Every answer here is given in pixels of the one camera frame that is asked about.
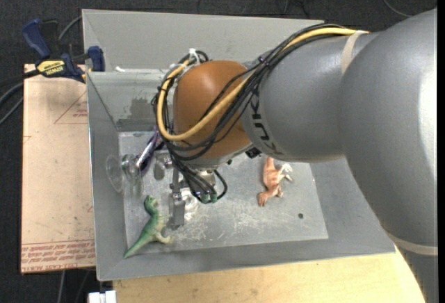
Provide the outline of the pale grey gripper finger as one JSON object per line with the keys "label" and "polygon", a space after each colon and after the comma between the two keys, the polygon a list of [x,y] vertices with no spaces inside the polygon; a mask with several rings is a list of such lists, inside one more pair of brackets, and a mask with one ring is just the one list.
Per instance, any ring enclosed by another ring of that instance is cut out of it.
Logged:
{"label": "pale grey gripper finger", "polygon": [[178,229],[185,224],[185,204],[180,193],[170,195],[168,224],[171,229]]}

